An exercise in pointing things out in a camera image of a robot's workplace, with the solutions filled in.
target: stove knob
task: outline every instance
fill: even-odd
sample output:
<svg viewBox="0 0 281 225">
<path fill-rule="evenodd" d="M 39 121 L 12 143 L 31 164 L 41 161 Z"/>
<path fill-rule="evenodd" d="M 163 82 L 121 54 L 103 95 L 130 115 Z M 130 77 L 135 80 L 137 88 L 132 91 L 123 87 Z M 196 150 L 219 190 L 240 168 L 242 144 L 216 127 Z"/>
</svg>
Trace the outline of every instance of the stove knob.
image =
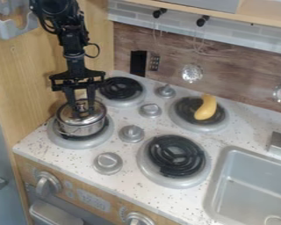
<svg viewBox="0 0 281 225">
<path fill-rule="evenodd" d="M 156 91 L 156 94 L 162 98 L 173 98 L 176 96 L 176 92 L 172 89 L 169 84 L 159 87 Z"/>
<path fill-rule="evenodd" d="M 36 194 L 42 199 L 49 194 L 56 194 L 61 192 L 61 182 L 51 173 L 42 171 L 38 177 L 38 183 L 36 185 Z"/>
<path fill-rule="evenodd" d="M 93 168 L 103 175 L 112 175 L 119 172 L 123 167 L 122 158 L 115 153 L 106 152 L 98 155 L 93 163 Z"/>
<path fill-rule="evenodd" d="M 162 109 L 157 104 L 146 104 L 140 107 L 140 115 L 146 118 L 156 118 L 162 115 Z"/>
<path fill-rule="evenodd" d="M 131 212 L 126 217 L 127 225 L 155 225 L 149 217 L 138 212 Z"/>
<path fill-rule="evenodd" d="M 119 138 L 123 142 L 136 143 L 142 141 L 144 137 L 144 130 L 135 125 L 123 127 L 119 131 Z"/>
</svg>

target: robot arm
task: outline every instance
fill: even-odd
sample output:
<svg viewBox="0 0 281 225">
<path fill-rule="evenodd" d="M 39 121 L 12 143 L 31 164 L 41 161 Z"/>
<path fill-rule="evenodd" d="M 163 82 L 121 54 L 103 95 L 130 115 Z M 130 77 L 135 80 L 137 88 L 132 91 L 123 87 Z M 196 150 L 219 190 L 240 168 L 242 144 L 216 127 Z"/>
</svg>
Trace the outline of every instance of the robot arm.
<svg viewBox="0 0 281 225">
<path fill-rule="evenodd" d="M 51 75 L 52 91 L 63 91 L 74 116 L 79 118 L 81 112 L 76 108 L 75 90 L 85 89 L 89 113 L 93 112 L 96 88 L 104 82 L 105 73 L 85 68 L 84 56 L 96 58 L 99 46 L 90 43 L 84 24 L 84 15 L 76 0 L 30 0 L 30 9 L 38 17 L 41 26 L 49 33 L 56 34 L 63 46 L 63 56 L 67 60 L 68 71 Z M 97 47 L 97 55 L 85 54 L 84 47 Z"/>
</svg>

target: sink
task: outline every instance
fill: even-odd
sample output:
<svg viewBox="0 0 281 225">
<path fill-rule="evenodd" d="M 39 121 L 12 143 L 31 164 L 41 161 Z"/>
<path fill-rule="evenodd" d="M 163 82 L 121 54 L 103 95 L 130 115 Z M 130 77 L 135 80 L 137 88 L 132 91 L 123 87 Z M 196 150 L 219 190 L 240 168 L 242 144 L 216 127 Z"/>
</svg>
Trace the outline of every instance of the sink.
<svg viewBox="0 0 281 225">
<path fill-rule="evenodd" d="M 281 225 L 281 161 L 245 149 L 223 149 L 204 209 L 227 225 Z"/>
</svg>

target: speckled countertop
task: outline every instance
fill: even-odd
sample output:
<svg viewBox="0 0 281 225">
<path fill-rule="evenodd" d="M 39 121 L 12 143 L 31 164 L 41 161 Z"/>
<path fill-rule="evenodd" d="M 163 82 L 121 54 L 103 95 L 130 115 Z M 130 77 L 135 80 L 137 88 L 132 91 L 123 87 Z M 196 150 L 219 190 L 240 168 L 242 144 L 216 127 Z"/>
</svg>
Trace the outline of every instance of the speckled countertop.
<svg viewBox="0 0 281 225">
<path fill-rule="evenodd" d="M 202 207 L 210 176 L 203 184 L 183 190 L 156 185 L 144 177 L 137 166 L 135 156 L 139 147 L 145 140 L 158 134 L 179 134 L 199 143 L 208 152 L 212 158 L 213 171 L 220 151 L 226 146 L 267 154 L 266 145 L 270 141 L 272 131 L 281 133 L 281 113 L 218 98 L 218 101 L 229 111 L 229 125 L 216 133 L 196 134 L 176 126 L 169 119 L 167 109 L 180 97 L 198 96 L 201 93 L 175 86 L 177 91 L 175 98 L 161 99 L 152 93 L 162 83 L 120 71 L 114 71 L 112 75 L 130 76 L 141 81 L 151 93 L 147 95 L 145 103 L 157 103 L 163 110 L 162 116 L 151 120 L 139 116 L 138 108 L 120 110 L 108 107 L 108 113 L 114 121 L 115 132 L 109 141 L 99 147 L 86 150 L 60 148 L 49 141 L 47 124 L 44 124 L 14 146 L 14 152 L 132 201 L 180 224 L 219 224 L 210 219 Z M 118 131 L 123 126 L 131 124 L 145 129 L 146 137 L 143 142 L 128 144 L 118 138 Z M 98 154 L 110 151 L 118 153 L 123 158 L 123 169 L 115 175 L 100 175 L 92 168 L 92 162 Z"/>
</svg>

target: metal pot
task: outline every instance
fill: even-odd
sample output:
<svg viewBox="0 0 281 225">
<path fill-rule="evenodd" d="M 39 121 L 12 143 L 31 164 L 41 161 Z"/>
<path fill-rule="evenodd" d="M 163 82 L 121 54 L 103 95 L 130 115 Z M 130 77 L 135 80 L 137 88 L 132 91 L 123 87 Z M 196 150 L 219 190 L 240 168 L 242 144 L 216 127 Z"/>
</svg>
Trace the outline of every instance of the metal pot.
<svg viewBox="0 0 281 225">
<path fill-rule="evenodd" d="M 107 109 L 102 103 L 95 101 L 94 112 L 89 114 L 87 99 L 77 100 L 77 107 L 81 111 L 81 118 L 73 116 L 73 110 L 69 104 L 59 108 L 56 118 L 60 127 L 59 132 L 67 136 L 90 136 L 100 131 L 105 124 Z"/>
</svg>

